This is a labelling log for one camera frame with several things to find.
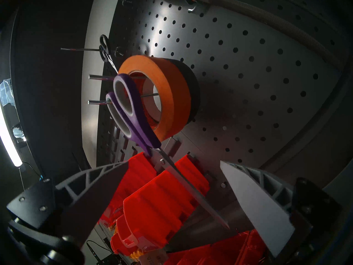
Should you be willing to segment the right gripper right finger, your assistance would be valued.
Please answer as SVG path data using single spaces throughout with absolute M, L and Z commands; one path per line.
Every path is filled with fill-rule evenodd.
M 263 170 L 220 161 L 240 207 L 274 258 L 309 258 L 323 247 L 341 205 L 307 178 L 292 186 Z

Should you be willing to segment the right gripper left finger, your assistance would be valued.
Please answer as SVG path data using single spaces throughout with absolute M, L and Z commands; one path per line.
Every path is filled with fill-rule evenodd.
M 15 197 L 8 228 L 27 236 L 73 238 L 82 245 L 111 202 L 129 169 L 127 161 L 78 172 L 67 179 L 37 181 Z

